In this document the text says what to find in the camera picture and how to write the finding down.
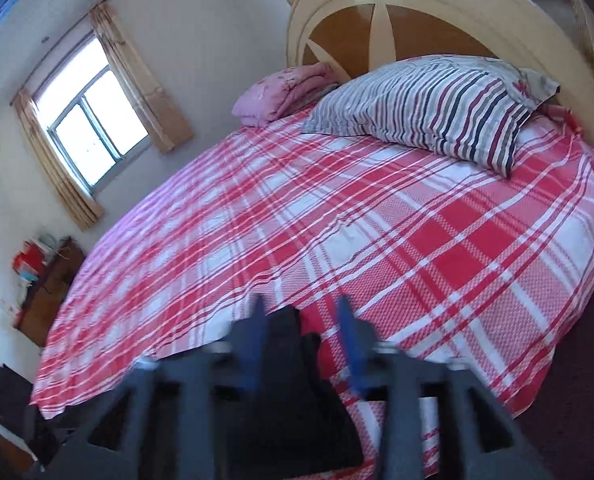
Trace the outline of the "right beige curtain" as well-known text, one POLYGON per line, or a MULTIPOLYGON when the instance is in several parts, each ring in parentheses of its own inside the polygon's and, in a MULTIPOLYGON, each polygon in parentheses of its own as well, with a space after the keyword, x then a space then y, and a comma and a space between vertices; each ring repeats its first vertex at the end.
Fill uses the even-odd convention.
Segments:
POLYGON ((112 72, 155 148, 169 153, 193 139, 190 124, 124 35, 111 7, 100 2, 88 15, 112 72))

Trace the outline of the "folded pink blanket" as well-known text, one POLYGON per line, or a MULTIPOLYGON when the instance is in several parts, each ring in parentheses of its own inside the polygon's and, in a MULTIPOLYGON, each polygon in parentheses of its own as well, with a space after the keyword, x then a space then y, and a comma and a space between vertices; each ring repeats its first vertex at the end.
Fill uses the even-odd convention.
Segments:
POLYGON ((261 127, 291 115, 339 86, 326 63, 296 66, 265 76, 237 99, 232 115, 243 126, 261 127))

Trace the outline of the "red plaid bed sheet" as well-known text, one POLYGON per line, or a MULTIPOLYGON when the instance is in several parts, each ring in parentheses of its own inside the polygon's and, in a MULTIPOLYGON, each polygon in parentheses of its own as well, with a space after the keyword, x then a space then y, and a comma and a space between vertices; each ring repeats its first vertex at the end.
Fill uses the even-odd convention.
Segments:
POLYGON ((305 113, 234 131, 94 246, 53 323, 30 400, 57 419, 142 356, 210 344, 250 301, 321 338, 372 477, 383 410, 348 384, 336 300, 411 356, 466 361, 513 415, 536 400, 594 290, 594 148, 570 114, 519 130, 510 177, 305 113))

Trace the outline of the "black bag on floor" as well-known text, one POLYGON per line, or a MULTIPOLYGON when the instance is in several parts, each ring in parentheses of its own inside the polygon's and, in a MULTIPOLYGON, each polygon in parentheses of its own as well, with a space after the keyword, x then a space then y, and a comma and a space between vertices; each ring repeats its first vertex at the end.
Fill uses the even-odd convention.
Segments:
POLYGON ((32 383, 15 370, 0 365, 0 426, 24 437, 25 412, 32 396, 32 383))

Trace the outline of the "beige curtain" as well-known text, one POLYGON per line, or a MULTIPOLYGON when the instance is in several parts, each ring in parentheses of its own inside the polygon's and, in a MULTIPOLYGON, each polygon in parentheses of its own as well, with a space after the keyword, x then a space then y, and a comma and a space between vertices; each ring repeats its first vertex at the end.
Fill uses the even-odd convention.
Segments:
POLYGON ((91 229, 103 217, 104 209, 92 197, 84 181, 70 169, 65 156, 40 124, 37 105, 26 88, 16 92, 11 106, 42 174, 66 214, 80 231, 91 229))
POLYGON ((111 7, 100 2, 88 15, 112 72, 155 148, 169 153, 193 139, 190 124, 124 35, 111 7))

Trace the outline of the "red gift bag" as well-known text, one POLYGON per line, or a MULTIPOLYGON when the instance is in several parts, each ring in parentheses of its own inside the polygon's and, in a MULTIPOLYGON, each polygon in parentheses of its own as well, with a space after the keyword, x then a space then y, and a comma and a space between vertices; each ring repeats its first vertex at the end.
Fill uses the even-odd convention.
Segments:
POLYGON ((32 240, 25 240, 12 260, 13 271, 27 281, 35 281, 47 269, 50 254, 32 240))

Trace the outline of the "brown wooden desk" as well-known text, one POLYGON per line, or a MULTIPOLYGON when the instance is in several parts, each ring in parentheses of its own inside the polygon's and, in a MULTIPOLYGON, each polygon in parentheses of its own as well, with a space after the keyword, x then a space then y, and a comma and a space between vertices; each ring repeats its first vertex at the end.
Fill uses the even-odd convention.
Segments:
POLYGON ((36 346, 46 345, 50 329, 82 263, 81 247, 73 237, 65 237, 38 281, 27 289, 13 326, 36 346))

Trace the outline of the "left beige curtain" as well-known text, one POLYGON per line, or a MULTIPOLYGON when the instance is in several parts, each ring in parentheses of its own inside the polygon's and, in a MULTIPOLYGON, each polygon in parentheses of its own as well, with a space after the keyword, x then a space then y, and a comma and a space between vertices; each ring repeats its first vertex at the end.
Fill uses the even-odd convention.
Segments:
POLYGON ((42 174, 66 214, 80 231, 91 229, 103 217, 104 209, 92 197, 84 181, 70 169, 65 156, 40 124, 37 105, 26 88, 16 92, 11 106, 42 174))

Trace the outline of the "window with metal frame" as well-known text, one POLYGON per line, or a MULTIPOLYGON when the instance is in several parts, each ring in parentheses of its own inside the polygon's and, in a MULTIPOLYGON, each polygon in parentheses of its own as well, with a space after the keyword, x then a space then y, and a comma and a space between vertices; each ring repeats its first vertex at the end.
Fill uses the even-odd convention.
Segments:
POLYGON ((70 49, 34 100, 62 161, 91 193, 149 147, 148 133, 93 34, 70 49))

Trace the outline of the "black pants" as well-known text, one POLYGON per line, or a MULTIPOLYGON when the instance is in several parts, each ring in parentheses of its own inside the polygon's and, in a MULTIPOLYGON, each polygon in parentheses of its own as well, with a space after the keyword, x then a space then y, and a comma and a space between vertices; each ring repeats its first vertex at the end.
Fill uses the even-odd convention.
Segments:
MULTIPOLYGON (((318 369, 319 335, 303 332, 293 307, 265 317, 258 388, 239 399, 223 393, 213 398, 216 479, 294 479, 360 466, 364 455, 358 430, 318 369)), ((40 474, 117 386, 51 420, 37 405, 28 406, 24 439, 38 457, 40 474)))

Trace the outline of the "cream and wood headboard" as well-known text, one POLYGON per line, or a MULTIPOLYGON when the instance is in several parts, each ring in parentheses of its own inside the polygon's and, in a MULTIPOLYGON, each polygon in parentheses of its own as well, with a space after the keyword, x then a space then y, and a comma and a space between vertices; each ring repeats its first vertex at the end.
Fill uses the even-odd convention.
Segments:
POLYGON ((594 16, 581 0, 295 0, 291 66, 326 63, 341 84, 426 55, 498 58, 560 85, 547 115, 594 146, 594 16))

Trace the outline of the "striped pillow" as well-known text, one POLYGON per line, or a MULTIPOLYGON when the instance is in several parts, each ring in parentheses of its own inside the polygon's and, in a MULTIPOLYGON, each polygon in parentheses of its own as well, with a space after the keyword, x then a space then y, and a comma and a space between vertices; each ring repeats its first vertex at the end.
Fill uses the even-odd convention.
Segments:
POLYGON ((346 82, 318 102, 303 132, 373 136, 507 178, 519 129, 559 88, 498 58, 426 55, 346 82))

